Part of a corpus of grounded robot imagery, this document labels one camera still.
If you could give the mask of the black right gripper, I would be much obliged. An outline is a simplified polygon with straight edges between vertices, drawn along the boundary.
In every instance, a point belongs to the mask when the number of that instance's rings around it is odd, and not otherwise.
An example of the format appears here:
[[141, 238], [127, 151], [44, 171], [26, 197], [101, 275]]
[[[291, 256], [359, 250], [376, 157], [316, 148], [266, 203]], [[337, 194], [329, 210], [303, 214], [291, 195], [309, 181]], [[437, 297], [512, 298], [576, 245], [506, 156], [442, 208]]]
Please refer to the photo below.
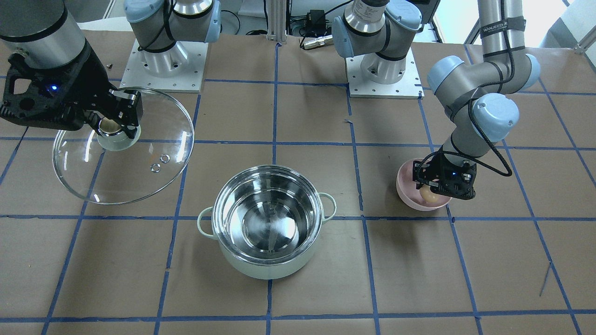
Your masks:
[[78, 131], [88, 124], [97, 128], [101, 117], [121, 127], [139, 127], [142, 93], [115, 90], [89, 42], [70, 63], [35, 69], [27, 57], [14, 51], [1, 99], [1, 117], [24, 127]]

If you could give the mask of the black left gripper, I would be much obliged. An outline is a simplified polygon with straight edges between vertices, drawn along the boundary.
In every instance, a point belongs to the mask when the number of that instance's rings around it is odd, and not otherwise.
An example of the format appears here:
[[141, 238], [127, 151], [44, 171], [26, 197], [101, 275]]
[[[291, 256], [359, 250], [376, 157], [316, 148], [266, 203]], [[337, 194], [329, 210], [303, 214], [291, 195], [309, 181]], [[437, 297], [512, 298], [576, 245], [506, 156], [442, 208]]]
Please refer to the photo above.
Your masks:
[[477, 165], [464, 161], [462, 166], [454, 165], [443, 151], [433, 153], [432, 159], [414, 161], [414, 182], [416, 189], [428, 185], [432, 193], [462, 200], [475, 197], [474, 181]]

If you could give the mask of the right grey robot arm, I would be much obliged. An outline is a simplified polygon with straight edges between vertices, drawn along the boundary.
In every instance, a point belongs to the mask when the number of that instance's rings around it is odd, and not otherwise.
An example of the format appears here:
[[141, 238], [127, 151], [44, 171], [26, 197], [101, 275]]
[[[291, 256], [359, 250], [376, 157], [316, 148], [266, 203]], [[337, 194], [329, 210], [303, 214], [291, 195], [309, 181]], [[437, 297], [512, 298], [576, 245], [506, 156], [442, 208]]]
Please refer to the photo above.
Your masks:
[[122, 31], [126, 22], [143, 55], [169, 55], [178, 42], [215, 42], [221, 28], [218, 0], [126, 0], [124, 17], [79, 23], [63, 0], [3, 0], [1, 42], [9, 68], [1, 118], [22, 127], [99, 135], [140, 133], [142, 96], [119, 90], [83, 33]]

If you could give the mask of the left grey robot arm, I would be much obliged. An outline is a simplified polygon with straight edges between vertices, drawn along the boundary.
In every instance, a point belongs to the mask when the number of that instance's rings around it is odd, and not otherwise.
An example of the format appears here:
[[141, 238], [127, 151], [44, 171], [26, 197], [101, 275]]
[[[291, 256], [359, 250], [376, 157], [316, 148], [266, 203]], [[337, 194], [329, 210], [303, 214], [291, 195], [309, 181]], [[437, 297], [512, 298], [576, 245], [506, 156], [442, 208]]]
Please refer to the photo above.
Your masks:
[[[481, 63], [466, 64], [460, 57], [439, 60], [428, 72], [427, 82], [455, 129], [439, 148], [415, 160], [403, 172], [406, 193], [431, 200], [437, 194], [470, 200], [481, 158], [492, 151], [504, 166], [489, 169], [504, 177], [512, 169], [495, 148], [519, 121], [519, 109], [508, 94], [532, 86], [541, 67], [526, 53], [526, 21], [519, 0], [478, 2]], [[420, 10], [406, 0], [352, 0], [332, 23], [337, 53], [357, 62], [356, 74], [374, 87], [393, 88], [407, 73], [407, 54], [422, 26]]]

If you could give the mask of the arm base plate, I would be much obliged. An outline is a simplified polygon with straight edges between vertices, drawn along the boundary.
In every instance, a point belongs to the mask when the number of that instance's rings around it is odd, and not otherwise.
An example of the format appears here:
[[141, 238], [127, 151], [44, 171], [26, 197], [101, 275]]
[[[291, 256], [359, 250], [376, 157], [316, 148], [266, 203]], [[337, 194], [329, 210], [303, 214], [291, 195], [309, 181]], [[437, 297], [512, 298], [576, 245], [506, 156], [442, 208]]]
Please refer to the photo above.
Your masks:
[[382, 59], [377, 54], [359, 55], [345, 60], [350, 96], [353, 98], [423, 98], [413, 52], [398, 61]]
[[149, 87], [167, 93], [200, 93], [209, 44], [178, 41], [163, 53], [133, 49], [120, 87]]

